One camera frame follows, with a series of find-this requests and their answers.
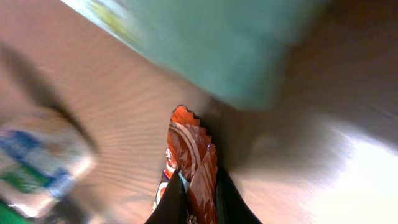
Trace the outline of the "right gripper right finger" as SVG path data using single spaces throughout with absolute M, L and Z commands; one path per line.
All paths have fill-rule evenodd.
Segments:
M 215 199 L 219 224 L 262 224 L 246 205 L 224 167 L 218 169 Z

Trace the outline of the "light blue wipes packet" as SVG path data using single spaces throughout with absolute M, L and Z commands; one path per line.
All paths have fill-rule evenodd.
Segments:
M 269 108 L 320 0 L 66 0 L 151 62 L 239 110 Z

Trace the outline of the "red Top chocolate bar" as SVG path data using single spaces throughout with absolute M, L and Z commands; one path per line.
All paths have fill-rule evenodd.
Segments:
M 216 148 L 199 118 L 185 105 L 177 106 L 170 117 L 165 169 L 152 212 L 157 208 L 176 170 L 187 194 L 187 223 L 218 223 L 215 199 L 218 172 Z

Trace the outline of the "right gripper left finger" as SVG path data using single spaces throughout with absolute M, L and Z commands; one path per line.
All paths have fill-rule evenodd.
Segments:
M 166 187 L 157 208 L 145 224 L 186 224 L 187 194 L 179 171 L 175 171 Z

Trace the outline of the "green lid jar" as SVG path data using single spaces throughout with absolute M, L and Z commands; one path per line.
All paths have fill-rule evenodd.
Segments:
M 1 200 L 26 219 L 43 217 L 95 166 L 81 132 L 38 108 L 1 124 Z

